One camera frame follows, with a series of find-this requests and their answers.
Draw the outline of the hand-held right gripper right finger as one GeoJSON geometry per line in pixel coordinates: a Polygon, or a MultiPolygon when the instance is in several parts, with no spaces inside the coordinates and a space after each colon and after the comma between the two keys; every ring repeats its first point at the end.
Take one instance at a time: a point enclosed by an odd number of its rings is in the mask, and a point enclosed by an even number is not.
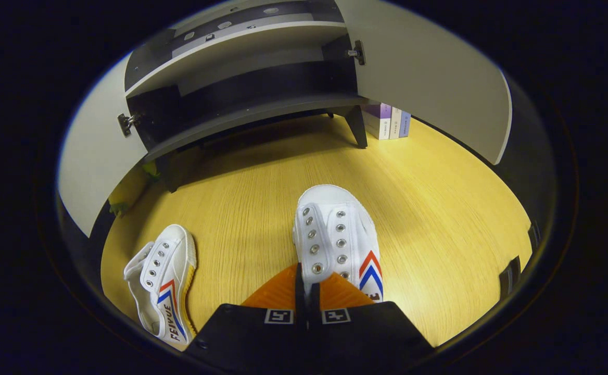
{"type": "Polygon", "coordinates": [[[311,290],[312,365],[417,365],[433,347],[393,302],[377,302],[334,273],[311,290]]]}

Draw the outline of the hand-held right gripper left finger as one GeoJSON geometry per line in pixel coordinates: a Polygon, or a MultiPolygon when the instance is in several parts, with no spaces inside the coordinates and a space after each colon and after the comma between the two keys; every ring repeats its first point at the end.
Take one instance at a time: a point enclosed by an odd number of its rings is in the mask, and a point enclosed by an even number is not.
{"type": "Polygon", "coordinates": [[[244,304],[221,304],[185,354],[205,365],[300,365],[306,343],[301,266],[287,267],[244,304]]]}

